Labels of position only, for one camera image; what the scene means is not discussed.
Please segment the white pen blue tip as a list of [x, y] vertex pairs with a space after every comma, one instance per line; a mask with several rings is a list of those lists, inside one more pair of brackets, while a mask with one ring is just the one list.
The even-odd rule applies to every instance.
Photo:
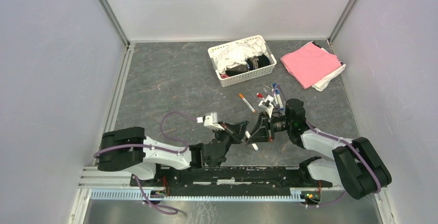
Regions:
[[[248, 131], [246, 131], [245, 132], [245, 136], [246, 136], [246, 138], [247, 138], [247, 141], [249, 141], [249, 138], [250, 138], [250, 133], [248, 132]], [[253, 149], [255, 150], [255, 151], [258, 151], [259, 150], [259, 148], [258, 148], [258, 146], [257, 146], [257, 144], [256, 143], [251, 143], [251, 146], [253, 147]]]

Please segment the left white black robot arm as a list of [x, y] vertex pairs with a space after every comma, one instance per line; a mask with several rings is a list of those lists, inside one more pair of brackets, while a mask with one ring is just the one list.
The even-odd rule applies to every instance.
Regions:
[[248, 125], [248, 121], [227, 123], [207, 116], [197, 121], [213, 131], [214, 139], [209, 143], [172, 146], [146, 136], [144, 128], [138, 126], [107, 132], [102, 137], [101, 149], [93, 155], [98, 170], [126, 171], [154, 187], [162, 181], [158, 165], [177, 170], [220, 166], [230, 147], [242, 143]]

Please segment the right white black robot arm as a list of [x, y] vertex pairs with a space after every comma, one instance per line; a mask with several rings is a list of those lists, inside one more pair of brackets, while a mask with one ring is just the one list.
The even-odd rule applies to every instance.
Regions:
[[369, 139], [348, 139], [321, 131], [307, 121], [304, 102], [299, 99], [288, 99], [285, 113], [277, 117], [260, 113], [255, 127], [244, 137], [248, 144], [270, 142], [278, 132], [286, 132], [294, 145], [323, 155], [300, 163], [298, 179], [305, 187], [326, 181], [361, 199], [392, 183], [391, 173]]

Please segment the white pen blue ends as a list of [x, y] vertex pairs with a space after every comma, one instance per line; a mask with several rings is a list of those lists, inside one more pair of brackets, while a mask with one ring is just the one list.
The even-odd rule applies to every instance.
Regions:
[[280, 96], [280, 92], [279, 92], [279, 90], [277, 88], [277, 84], [273, 83], [272, 86], [273, 86], [272, 91], [273, 91], [273, 95], [274, 95], [274, 98], [275, 98], [275, 102], [276, 102], [276, 104], [277, 104], [277, 106], [278, 106], [278, 108], [280, 110], [284, 110], [283, 102], [282, 102], [282, 99], [281, 99], [281, 96]]

